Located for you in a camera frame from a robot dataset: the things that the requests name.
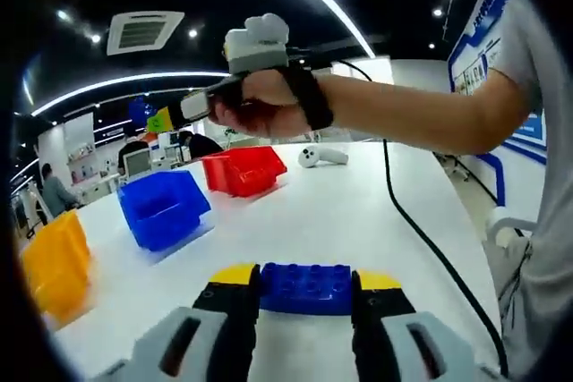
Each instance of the air conditioner vent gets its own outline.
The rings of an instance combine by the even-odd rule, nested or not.
[[[111,20],[107,55],[161,49],[184,17],[184,13],[120,13]]]

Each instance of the gray shirt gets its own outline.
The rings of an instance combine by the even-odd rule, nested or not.
[[[78,200],[71,194],[56,176],[49,176],[44,181],[44,190],[42,191],[42,198],[46,202],[46,206],[52,213],[53,217],[65,212]]]
[[[509,0],[501,17],[494,69],[545,113],[547,166],[531,254],[500,302],[512,377],[526,373],[573,297],[573,81],[542,17],[529,0]]]

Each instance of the computer monitor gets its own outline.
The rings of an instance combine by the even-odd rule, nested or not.
[[[167,160],[177,160],[177,147],[165,148],[165,158]]]
[[[169,145],[178,145],[179,144],[179,132],[172,132],[169,135]]]
[[[151,170],[151,151],[140,149],[124,155],[125,175],[129,178]]]

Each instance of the ceiling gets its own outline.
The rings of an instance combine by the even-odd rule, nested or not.
[[[446,59],[475,0],[335,0],[365,36],[376,55]],[[349,30],[321,0],[9,0],[14,25],[0,86],[14,96],[13,110],[29,114],[46,102],[87,85],[150,72],[227,70],[222,45],[229,29],[246,18],[273,12],[290,26],[290,45],[327,48],[321,60],[364,56]],[[440,7],[444,15],[432,16]],[[111,18],[135,11],[178,11],[184,18],[159,51],[106,55]],[[65,12],[65,20],[58,12]],[[448,15],[448,27],[443,25]],[[196,38],[189,30],[197,30]],[[100,36],[93,43],[91,36]],[[16,140],[62,122],[64,114],[109,98],[157,89],[200,87],[218,78],[177,77],[132,81],[94,89],[52,107],[19,127]],[[152,95],[152,103],[167,97]],[[125,100],[93,108],[102,125],[127,117]]]

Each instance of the blue lego brick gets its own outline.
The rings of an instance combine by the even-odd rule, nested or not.
[[[350,277],[350,266],[267,263],[261,272],[261,309],[304,315],[350,315]]]
[[[117,192],[125,220],[139,246],[165,250],[199,226],[210,204],[189,172],[156,172]]]

